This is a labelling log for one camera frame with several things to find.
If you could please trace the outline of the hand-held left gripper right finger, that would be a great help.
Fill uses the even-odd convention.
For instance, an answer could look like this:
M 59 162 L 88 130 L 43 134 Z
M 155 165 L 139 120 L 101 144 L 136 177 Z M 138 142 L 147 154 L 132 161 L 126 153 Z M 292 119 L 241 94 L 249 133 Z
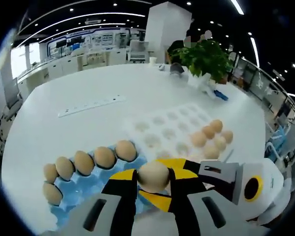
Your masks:
M 192 171 L 169 169 L 171 203 L 180 236 L 265 236 L 266 228 L 248 223 L 238 207 L 215 190 L 206 190 Z

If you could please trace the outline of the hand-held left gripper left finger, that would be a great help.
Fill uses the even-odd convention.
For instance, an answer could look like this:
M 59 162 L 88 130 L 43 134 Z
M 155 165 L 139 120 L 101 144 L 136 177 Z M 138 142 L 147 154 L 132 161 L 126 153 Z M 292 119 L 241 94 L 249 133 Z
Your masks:
M 136 214 L 137 171 L 112 175 L 103 190 L 70 211 L 68 221 L 48 236 L 130 236 Z

